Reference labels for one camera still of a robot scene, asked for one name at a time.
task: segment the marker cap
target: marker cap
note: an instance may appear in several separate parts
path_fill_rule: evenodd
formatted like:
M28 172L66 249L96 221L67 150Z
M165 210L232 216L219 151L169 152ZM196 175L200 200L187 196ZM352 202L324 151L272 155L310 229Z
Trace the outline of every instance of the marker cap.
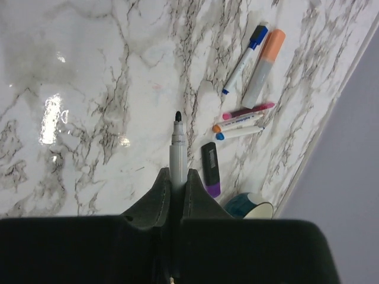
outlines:
M268 32L268 29L264 25L258 25L255 28L254 33L251 35L250 38L250 47L255 48L256 46L260 45L265 38L266 34Z
M283 45L285 39L285 33L282 30L274 30L272 31L267 38L267 42L265 43L262 58L274 62L278 56L280 48Z
M214 133L220 133L221 132L221 128L217 124L214 127L212 127L212 130Z
M222 133L217 133L217 134L216 134L216 139L217 139L217 140L224 140L224 139L225 139L225 136L224 136L224 134L222 134Z

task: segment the pink marker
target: pink marker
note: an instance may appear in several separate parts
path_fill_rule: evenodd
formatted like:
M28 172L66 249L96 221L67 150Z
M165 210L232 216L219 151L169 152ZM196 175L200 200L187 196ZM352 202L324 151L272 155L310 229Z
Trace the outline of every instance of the pink marker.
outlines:
M273 103L273 102L267 102L267 103L262 104L262 105L257 105L255 107L253 107L252 109L245 108L245 109L241 109L239 111L224 112L223 113L223 120L229 120L229 119L234 118L234 117L239 117L240 115L243 115L243 114L250 114L251 112L263 111L264 109L274 107L274 105L275 105L275 103Z

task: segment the orange highlighter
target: orange highlighter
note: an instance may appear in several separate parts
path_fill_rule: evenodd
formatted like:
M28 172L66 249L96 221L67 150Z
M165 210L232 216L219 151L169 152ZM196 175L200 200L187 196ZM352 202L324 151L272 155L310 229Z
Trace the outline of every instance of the orange highlighter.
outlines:
M245 97L242 100L242 106L253 108L259 94L266 82L267 76L274 65L280 48L283 45L285 33L282 30L272 31L265 43L261 59L254 71L254 74L246 88Z

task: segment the gray wall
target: gray wall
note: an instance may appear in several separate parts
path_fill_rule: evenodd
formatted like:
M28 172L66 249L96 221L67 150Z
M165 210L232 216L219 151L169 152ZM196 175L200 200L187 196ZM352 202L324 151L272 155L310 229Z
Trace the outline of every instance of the gray wall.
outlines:
M324 232L342 283L379 283L379 32L342 92L281 218Z

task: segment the white marker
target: white marker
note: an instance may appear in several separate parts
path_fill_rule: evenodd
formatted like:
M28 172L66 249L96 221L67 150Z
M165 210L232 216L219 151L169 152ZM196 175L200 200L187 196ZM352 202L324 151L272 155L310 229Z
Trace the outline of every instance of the white marker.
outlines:
M263 114L244 114L232 120L217 123L213 128L213 132L220 133L227 130L241 128L243 126L252 124L254 121L263 117Z
M222 133L217 133L216 139L217 140L225 140L228 138L234 138L234 137L239 137L239 136L243 136L243 135L254 134L254 133L261 132L263 129L265 129L265 128L259 127L259 126L249 126L249 127L244 127L244 128L238 128L238 129L234 129L234 130L225 131Z
M225 95L227 95L230 92L230 89L235 85L237 78L242 73L243 68L245 67L246 64L249 63L251 57L253 56L253 51L258 45L262 43L267 32L268 32L268 29L264 25L259 25L255 28L255 31L250 38L250 44L249 44L248 49L243 54L240 62L238 63L237 67L233 71L232 75L230 76L229 80L227 81L223 89L223 93Z

